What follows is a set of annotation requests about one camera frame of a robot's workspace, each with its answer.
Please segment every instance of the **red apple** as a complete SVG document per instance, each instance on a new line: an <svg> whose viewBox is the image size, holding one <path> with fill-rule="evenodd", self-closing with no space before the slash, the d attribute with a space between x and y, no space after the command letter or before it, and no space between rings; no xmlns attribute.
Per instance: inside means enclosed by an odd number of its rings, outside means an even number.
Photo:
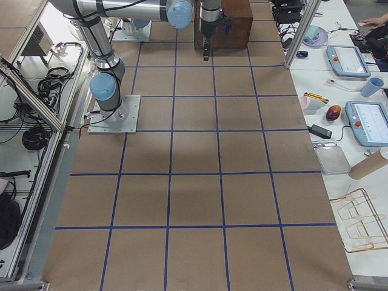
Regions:
<svg viewBox="0 0 388 291"><path fill-rule="evenodd" d="M326 119L330 121L336 120L338 117L340 117L340 114L341 114L341 107L338 105L333 105L327 111Z"/></svg>

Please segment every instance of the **wooden box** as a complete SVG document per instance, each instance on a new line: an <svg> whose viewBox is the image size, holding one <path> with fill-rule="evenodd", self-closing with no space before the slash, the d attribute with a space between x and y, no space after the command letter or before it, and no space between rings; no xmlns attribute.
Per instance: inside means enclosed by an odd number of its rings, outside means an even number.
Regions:
<svg viewBox="0 0 388 291"><path fill-rule="evenodd" d="M203 35L199 31L200 5L198 1L195 7L194 48L196 49L203 49ZM222 0L221 8L225 9L225 15L233 18L232 33L225 35L224 27L220 25L212 39L212 49L246 49L253 21L249 0Z"/></svg>

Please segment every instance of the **power adapter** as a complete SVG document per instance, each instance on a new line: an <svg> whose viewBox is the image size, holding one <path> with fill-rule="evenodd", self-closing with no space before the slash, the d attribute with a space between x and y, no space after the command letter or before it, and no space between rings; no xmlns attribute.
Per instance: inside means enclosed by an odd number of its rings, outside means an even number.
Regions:
<svg viewBox="0 0 388 291"><path fill-rule="evenodd" d="M292 38L287 38L285 41L281 43L284 50L288 50L291 46Z"/></svg>
<svg viewBox="0 0 388 291"><path fill-rule="evenodd" d="M309 133L319 136L320 138L331 138L332 132L330 130L324 129L323 127L313 124L312 126L307 126Z"/></svg>

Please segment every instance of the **blue cup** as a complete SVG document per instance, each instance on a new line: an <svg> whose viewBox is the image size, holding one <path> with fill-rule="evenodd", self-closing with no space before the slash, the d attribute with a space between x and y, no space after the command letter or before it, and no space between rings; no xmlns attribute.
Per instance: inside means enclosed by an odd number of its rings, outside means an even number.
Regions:
<svg viewBox="0 0 388 291"><path fill-rule="evenodd" d="M381 89L383 85L384 81L380 77L371 77L361 90L361 96L369 97L376 93L378 89Z"/></svg>

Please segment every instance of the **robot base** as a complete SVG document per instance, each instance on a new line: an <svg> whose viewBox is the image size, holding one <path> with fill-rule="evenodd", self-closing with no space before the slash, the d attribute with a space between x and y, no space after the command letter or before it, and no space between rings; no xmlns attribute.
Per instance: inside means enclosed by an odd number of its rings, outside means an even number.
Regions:
<svg viewBox="0 0 388 291"><path fill-rule="evenodd" d="M123 121L115 123L106 123L105 121L95 125L90 125L88 132L90 134L112 134L112 133L136 133L138 125L140 95L123 95L121 106L128 108L128 117ZM99 110L99 105L95 104L94 110ZM100 114L92 116L90 123L99 122L103 118Z"/></svg>
<svg viewBox="0 0 388 291"><path fill-rule="evenodd" d="M117 30L115 32L115 35L113 36L113 41L114 42L139 42L139 41L149 42L150 34L151 34L151 25L152 25L152 21L150 21L150 23L146 27L138 30L133 35L126 35L121 30Z"/></svg>

